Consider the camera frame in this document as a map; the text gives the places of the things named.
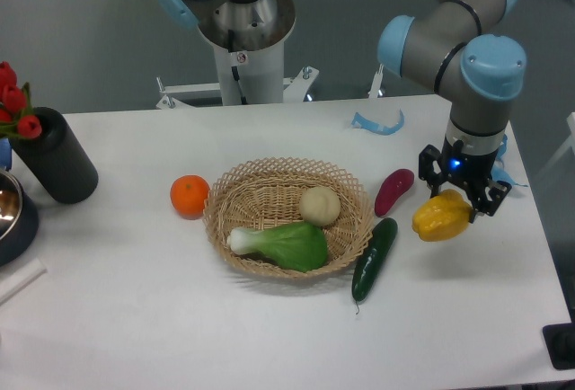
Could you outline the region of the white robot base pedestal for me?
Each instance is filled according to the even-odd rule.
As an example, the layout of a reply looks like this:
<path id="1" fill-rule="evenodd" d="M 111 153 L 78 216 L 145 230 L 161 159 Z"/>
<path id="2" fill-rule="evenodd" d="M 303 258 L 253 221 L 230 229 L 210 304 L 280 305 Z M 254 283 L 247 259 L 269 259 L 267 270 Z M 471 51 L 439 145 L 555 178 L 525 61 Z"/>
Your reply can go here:
<path id="1" fill-rule="evenodd" d="M 293 0 L 256 0 L 222 4 L 199 26 L 225 106 L 283 101 L 284 44 L 295 23 Z"/>

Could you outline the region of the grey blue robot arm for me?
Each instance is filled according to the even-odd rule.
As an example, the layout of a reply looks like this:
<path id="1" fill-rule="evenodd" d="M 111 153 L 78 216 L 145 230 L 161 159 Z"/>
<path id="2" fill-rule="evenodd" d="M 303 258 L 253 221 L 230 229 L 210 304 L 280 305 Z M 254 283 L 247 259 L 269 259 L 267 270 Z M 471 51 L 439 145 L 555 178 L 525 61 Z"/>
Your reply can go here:
<path id="1" fill-rule="evenodd" d="M 377 58 L 395 75 L 450 102 L 443 146 L 420 152 L 418 176 L 433 196 L 445 183 L 461 189 L 474 220 L 494 215 L 511 190 L 491 170 L 523 88 L 526 52 L 491 32 L 517 0 L 437 2 L 424 19 L 393 18 L 380 36 Z"/>

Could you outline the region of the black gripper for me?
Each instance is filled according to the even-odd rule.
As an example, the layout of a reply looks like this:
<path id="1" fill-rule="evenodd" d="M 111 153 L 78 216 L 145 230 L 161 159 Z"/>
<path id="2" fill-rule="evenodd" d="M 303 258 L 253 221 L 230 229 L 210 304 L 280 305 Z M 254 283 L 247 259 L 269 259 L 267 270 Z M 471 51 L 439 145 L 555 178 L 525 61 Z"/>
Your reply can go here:
<path id="1" fill-rule="evenodd" d="M 501 144 L 501 132 L 475 136 L 462 130 L 447 130 L 441 150 L 427 145 L 419 154 L 418 176 L 430 189 L 430 197 L 451 183 L 460 189 L 467 187 L 472 211 L 469 222 L 480 215 L 492 217 L 511 192 L 508 182 L 494 181 L 491 169 Z"/>

